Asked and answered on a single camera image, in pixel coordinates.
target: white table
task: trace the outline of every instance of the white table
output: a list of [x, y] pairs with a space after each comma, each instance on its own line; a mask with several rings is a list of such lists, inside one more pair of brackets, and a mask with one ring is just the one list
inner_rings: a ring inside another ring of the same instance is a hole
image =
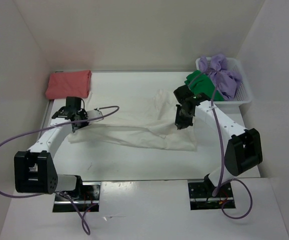
[[[188, 72], [94, 73], [92, 91], [152, 97], [157, 89], [176, 89], [187, 75]], [[54, 101], [51, 113], [64, 104], [64, 100]], [[223, 110], [243, 125], [238, 107]], [[203, 178], [220, 164], [218, 136], [203, 124], [197, 126], [201, 136], [197, 152], [104, 142], [69, 144], [65, 140], [54, 158], [57, 172], [81, 175], [86, 181], [103, 181], [99, 212], [86, 216], [91, 236], [83, 232], [77, 213], [52, 213], [54, 195], [42, 195], [11, 200], [0, 240], [289, 239], [270, 181], [259, 178], [256, 167], [243, 175], [253, 196], [253, 209], [246, 218], [228, 219], [220, 209], [190, 210], [188, 182], [171, 179]], [[232, 183], [232, 191], [237, 209], [226, 211], [242, 215], [249, 207], [249, 197], [237, 182]]]
[[[190, 72], [96, 72], [91, 77], [93, 93], [128, 97], [153, 97], [157, 90], [174, 91]], [[65, 99], [53, 102], [51, 116], [65, 106]], [[221, 109], [244, 125], [238, 106]], [[66, 139], [53, 161], [58, 174], [80, 175], [84, 181], [138, 181], [201, 179], [220, 166], [218, 134], [196, 121], [197, 152], [135, 148], [106, 142], [70, 144]], [[242, 178], [260, 177], [258, 167]]]

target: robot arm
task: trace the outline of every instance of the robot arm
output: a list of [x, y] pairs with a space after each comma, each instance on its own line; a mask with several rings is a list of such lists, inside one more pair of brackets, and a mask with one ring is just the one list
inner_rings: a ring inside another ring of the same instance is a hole
[[[62, 123], [87, 120], [88, 114], [81, 109], [81, 98], [67, 97], [65, 106], [51, 119], [50, 127]], [[101, 117], [98, 110], [89, 112], [90, 118]], [[89, 123], [74, 123], [58, 126], [43, 133], [39, 140], [27, 151], [18, 151], [14, 156], [15, 189], [19, 193], [52, 194], [67, 191], [78, 196], [82, 180], [77, 175], [57, 174], [53, 162], [58, 148], [66, 136], [86, 127]]]
[[[194, 95], [187, 85], [174, 91], [180, 105], [177, 105], [175, 125], [184, 129], [193, 125], [193, 117], [207, 123], [212, 129], [217, 130], [211, 101], [208, 96], [201, 93]], [[254, 128], [246, 129], [237, 124], [217, 106], [214, 106], [224, 143], [224, 174], [222, 183], [239, 176], [245, 171], [257, 166], [263, 161], [260, 134]], [[221, 167], [204, 177], [207, 188], [212, 192], [218, 185]]]

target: red towel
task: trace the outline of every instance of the red towel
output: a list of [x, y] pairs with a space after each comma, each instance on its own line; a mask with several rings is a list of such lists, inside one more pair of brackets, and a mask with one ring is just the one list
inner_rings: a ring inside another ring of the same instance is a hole
[[87, 98], [90, 81], [90, 70], [52, 73], [45, 96], [50, 100], [65, 99], [66, 97]]

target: white fabric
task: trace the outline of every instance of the white fabric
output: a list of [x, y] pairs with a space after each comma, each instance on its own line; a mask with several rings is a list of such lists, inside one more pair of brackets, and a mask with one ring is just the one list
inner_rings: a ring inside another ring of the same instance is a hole
[[[194, 128], [177, 130], [175, 126], [178, 102], [172, 92], [159, 90], [153, 98], [92, 94], [85, 103], [86, 111], [111, 105], [118, 105], [120, 110], [70, 134], [70, 143], [103, 141], [138, 148], [197, 149]], [[113, 110], [101, 111], [105, 115]]]

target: basket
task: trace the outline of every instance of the basket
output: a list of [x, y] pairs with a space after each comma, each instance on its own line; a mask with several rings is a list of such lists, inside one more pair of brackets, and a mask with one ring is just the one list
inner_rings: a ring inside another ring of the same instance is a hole
[[[209, 64], [211, 57], [207, 57], [206, 59]], [[242, 76], [242, 82], [240, 84], [238, 91], [236, 92], [234, 99], [230, 101], [215, 101], [214, 103], [217, 105], [236, 105], [236, 106], [250, 103], [253, 99], [253, 95], [252, 95], [252, 91], [251, 91], [247, 76], [245, 74], [245, 71], [243, 69], [241, 62], [232, 57], [227, 57], [226, 59], [228, 60], [228, 70], [230, 71], [232, 70], [237, 73], [240, 73]], [[199, 65], [198, 65], [199, 60], [200, 58], [198, 58], [195, 61], [197, 70], [199, 70]]]

